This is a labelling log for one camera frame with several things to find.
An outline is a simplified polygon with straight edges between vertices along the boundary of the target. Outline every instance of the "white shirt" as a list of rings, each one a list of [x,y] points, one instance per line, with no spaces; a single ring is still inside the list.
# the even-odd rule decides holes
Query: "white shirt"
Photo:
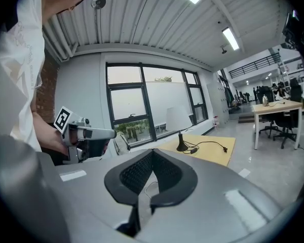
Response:
[[[0,63],[10,79],[26,97],[10,135],[32,146],[41,147],[36,138],[30,103],[38,87],[44,54],[42,33],[42,0],[19,0],[18,23],[8,32],[0,31]]]

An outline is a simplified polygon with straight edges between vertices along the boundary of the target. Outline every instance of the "cabinet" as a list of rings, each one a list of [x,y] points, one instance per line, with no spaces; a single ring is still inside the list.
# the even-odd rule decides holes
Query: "cabinet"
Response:
[[[218,116],[219,126],[223,127],[229,121],[229,108],[227,106],[225,89],[219,82],[208,84],[207,89],[214,116]]]

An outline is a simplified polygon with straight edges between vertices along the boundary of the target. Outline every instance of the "ceiling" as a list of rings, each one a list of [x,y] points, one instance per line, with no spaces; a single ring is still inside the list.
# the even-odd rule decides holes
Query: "ceiling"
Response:
[[[286,6],[280,0],[85,0],[43,27],[47,49],[59,61],[103,51],[143,51],[216,71],[281,43]],[[222,30],[230,27],[240,49]],[[227,53],[222,54],[221,46]]]
[[[245,79],[245,80],[238,81],[238,82],[236,82],[236,83],[233,83],[233,85],[234,85],[235,87],[242,87],[242,86],[245,86],[245,85],[247,84],[247,80],[249,81],[249,84],[252,85],[252,83],[259,82],[259,81],[262,81],[262,80],[265,80],[265,78],[266,78],[270,73],[272,74],[272,75],[270,76],[271,78],[274,78],[274,77],[279,76],[279,75],[278,75],[278,72],[277,72],[277,69],[273,69],[273,70],[271,70],[271,71],[262,73],[262,74],[260,74],[260,75],[256,75],[256,76],[247,78],[247,79]]]

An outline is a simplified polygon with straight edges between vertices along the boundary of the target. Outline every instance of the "lamp base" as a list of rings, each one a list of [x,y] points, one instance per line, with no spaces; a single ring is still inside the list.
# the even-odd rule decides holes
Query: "lamp base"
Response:
[[[179,145],[177,147],[177,151],[186,151],[188,147],[183,142],[182,134],[179,133]]]

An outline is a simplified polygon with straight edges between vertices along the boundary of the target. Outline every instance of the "table leg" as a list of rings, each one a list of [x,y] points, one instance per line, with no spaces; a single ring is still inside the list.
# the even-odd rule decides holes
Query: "table leg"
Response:
[[[256,124],[256,121],[255,121],[255,116],[256,116],[256,114],[254,114],[254,133],[256,133],[256,130],[257,130],[257,124]]]
[[[298,127],[297,127],[297,136],[296,136],[296,142],[294,149],[298,148],[299,145],[299,139],[300,139],[300,132],[302,130],[302,107],[298,109]]]
[[[255,144],[254,149],[258,149],[258,139],[259,139],[259,114],[255,114]]]

